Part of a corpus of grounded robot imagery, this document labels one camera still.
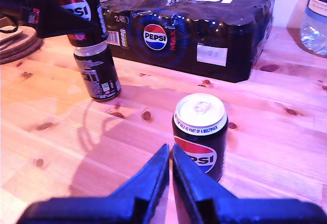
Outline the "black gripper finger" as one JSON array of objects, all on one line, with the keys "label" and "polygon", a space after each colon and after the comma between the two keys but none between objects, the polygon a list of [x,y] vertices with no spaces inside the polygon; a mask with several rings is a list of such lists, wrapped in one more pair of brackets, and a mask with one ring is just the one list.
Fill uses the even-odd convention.
[{"label": "black gripper finger", "polygon": [[109,223],[150,223],[169,184],[169,145],[164,144],[130,180],[109,195]]},{"label": "black gripper finger", "polygon": [[172,157],[173,181],[190,223],[237,223],[231,209],[237,197],[205,174],[177,144]]},{"label": "black gripper finger", "polygon": [[39,38],[86,33],[100,27],[61,7],[56,0],[27,0],[25,24],[34,28]]}]

